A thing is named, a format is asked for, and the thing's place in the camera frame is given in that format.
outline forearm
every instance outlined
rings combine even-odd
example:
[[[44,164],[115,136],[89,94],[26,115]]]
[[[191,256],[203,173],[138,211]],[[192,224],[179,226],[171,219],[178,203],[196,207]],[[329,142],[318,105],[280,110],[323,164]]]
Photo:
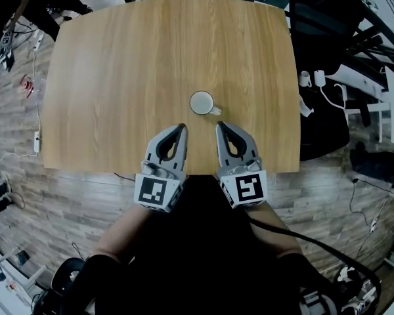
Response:
[[[267,202],[247,208],[246,213],[257,221],[289,230]],[[294,237],[267,231],[252,224],[251,228],[255,236],[267,244],[277,257],[282,257],[288,253],[302,254],[302,250]]]
[[[120,261],[122,254],[131,248],[152,210],[134,204],[101,237],[93,254],[103,254]]]
[[[20,17],[24,13],[26,6],[28,6],[28,3],[29,0],[21,0],[19,7],[16,9],[14,17],[8,26],[8,30],[10,32],[14,31],[14,27],[16,26],[16,23],[19,21]]]

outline wooden table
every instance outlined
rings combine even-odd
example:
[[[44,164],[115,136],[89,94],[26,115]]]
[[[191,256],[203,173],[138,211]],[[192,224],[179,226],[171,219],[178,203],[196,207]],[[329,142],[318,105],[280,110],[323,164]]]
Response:
[[[194,114],[212,94],[221,116]],[[136,173],[148,141],[188,126],[187,174],[214,174],[215,124],[251,134],[272,173],[299,169],[299,96],[284,11],[239,0],[147,0],[64,23],[47,77],[50,168]]]

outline gray wood plank floor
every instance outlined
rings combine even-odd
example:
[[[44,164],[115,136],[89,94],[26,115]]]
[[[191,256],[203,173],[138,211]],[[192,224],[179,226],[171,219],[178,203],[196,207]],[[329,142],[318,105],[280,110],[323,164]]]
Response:
[[[82,0],[94,10],[123,3],[123,0]],[[15,52],[11,73],[0,75],[0,159],[5,153],[31,154],[33,132],[38,129],[36,103],[41,109],[43,93],[26,98],[19,88],[24,74],[32,75],[33,39]],[[35,71],[46,75],[54,43],[45,36],[36,54]],[[394,150],[389,127],[382,144],[375,143],[377,126],[364,129],[352,116],[351,146],[362,140],[371,150]],[[269,202],[288,226],[307,236],[355,257],[368,235],[363,217],[349,211],[352,196],[352,172],[349,147],[329,156],[301,163],[298,173],[269,176]],[[38,157],[8,156],[0,170],[10,178],[13,190],[26,201],[26,208],[15,206],[0,213],[0,226],[12,228],[0,236],[0,249],[25,245],[31,259],[22,271],[31,275],[40,265],[47,271],[38,282],[49,286],[55,270],[65,259],[77,256],[71,243],[88,256],[103,232],[133,201],[133,183],[113,174],[67,173],[44,169]],[[384,188],[388,184],[371,180]],[[356,184],[353,209],[372,221],[387,194],[363,183]],[[367,239],[359,255],[360,262],[374,268],[381,263],[393,242],[394,199],[382,212],[376,231]],[[321,273],[332,277],[337,259],[310,243],[301,242],[304,253]]]

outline mug handle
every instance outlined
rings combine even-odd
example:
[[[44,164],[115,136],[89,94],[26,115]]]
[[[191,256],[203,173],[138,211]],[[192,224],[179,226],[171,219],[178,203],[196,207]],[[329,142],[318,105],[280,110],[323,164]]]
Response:
[[[222,110],[220,108],[215,107],[215,106],[210,111],[210,114],[214,114],[215,116],[219,116],[219,115],[221,115],[221,113],[222,113]]]

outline white cup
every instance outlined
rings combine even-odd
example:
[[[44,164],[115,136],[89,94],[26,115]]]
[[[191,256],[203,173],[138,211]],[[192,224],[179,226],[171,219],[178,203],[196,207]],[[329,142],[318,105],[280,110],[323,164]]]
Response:
[[[297,78],[297,82],[302,87],[312,87],[313,84],[311,83],[311,76],[309,75],[308,71],[302,71]]]
[[[219,116],[222,111],[215,107],[213,97],[205,91],[197,91],[190,98],[190,107],[195,114],[214,114]]]

